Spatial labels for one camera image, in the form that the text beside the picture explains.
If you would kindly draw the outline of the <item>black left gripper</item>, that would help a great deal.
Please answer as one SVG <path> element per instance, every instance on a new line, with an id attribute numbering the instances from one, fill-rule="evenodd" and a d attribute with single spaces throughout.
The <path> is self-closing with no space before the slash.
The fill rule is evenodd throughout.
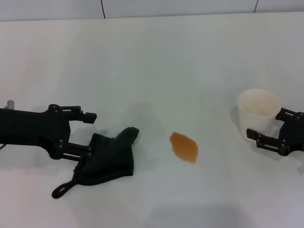
<path id="1" fill-rule="evenodd" d="M 41 113 L 0 110 L 0 143 L 37 146 L 52 159 L 87 161 L 92 157 L 89 146 L 68 142 L 69 121 L 93 124 L 97 114 L 84 112 L 80 106 L 52 106 Z"/>

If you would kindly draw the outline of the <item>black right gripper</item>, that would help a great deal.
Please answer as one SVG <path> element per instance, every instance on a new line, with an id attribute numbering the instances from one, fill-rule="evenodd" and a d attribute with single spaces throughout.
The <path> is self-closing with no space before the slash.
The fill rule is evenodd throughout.
<path id="1" fill-rule="evenodd" d="M 246 130 L 247 138 L 254 140 L 257 148 L 278 152 L 281 156 L 304 151 L 304 114 L 281 108 L 275 119 L 284 122 L 278 139 L 249 128 Z"/>

